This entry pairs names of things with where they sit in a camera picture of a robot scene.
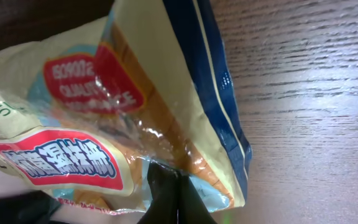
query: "transparent plastic film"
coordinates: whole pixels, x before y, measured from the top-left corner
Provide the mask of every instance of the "transparent plastic film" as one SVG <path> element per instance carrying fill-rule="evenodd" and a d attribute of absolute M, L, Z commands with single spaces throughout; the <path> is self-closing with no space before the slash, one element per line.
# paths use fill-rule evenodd
<path fill-rule="evenodd" d="M 251 157 L 207 0 L 115 1 L 0 52 L 0 170 L 61 203 L 146 212 L 183 176 L 209 212 L 239 207 Z"/>

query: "black object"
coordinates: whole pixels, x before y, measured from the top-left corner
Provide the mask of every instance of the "black object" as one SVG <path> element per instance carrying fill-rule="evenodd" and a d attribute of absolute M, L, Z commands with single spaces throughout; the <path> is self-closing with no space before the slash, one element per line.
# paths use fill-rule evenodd
<path fill-rule="evenodd" d="M 188 174 L 152 162 L 147 174 L 153 201 L 138 224 L 216 224 Z M 50 221 L 59 202 L 37 191 L 0 199 L 0 223 L 64 224 Z"/>

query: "wood grain surface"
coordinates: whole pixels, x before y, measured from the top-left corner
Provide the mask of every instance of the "wood grain surface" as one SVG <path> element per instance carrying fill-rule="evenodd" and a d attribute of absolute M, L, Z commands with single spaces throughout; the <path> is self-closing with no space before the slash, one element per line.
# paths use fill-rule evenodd
<path fill-rule="evenodd" d="M 8 2 L 16 1 L 0 3 L 13 7 Z M 47 24 L 40 34 L 33 19 L 19 16 L 17 23 L 6 17 L 0 36 L 16 34 L 3 24 L 16 24 L 21 32 L 31 27 L 33 36 L 12 40 L 9 33 L 0 48 L 72 28 L 76 22 L 55 30 L 43 20 L 62 22 L 65 10 L 82 23 L 107 13 L 101 1 L 94 8 L 75 1 L 82 3 L 74 9 L 74 1 L 65 2 L 49 7 L 50 14 L 32 7 L 32 15 Z M 358 1 L 211 3 L 254 150 L 246 207 L 214 214 L 216 220 L 231 214 L 233 223 L 358 223 Z"/>

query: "snack bag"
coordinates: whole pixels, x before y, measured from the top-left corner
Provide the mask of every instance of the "snack bag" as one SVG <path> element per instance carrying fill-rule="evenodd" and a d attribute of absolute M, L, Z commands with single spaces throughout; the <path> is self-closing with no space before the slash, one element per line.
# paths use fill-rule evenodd
<path fill-rule="evenodd" d="M 240 207 L 251 157 L 208 0 L 118 0 L 0 52 L 0 170 L 61 203 L 145 212 L 158 163 L 209 212 Z"/>

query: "red label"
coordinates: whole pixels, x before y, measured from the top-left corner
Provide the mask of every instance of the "red label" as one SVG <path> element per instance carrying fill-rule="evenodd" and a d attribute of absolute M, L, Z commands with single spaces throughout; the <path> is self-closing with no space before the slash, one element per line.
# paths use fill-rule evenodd
<path fill-rule="evenodd" d="M 34 185 L 83 184 L 122 190 L 114 156 L 89 134 L 42 130 L 17 142 L 0 141 L 0 155 Z"/>
<path fill-rule="evenodd" d="M 115 114 L 144 103 L 117 58 L 102 45 L 95 57 L 79 53 L 49 60 L 44 78 L 50 94 L 71 110 Z"/>

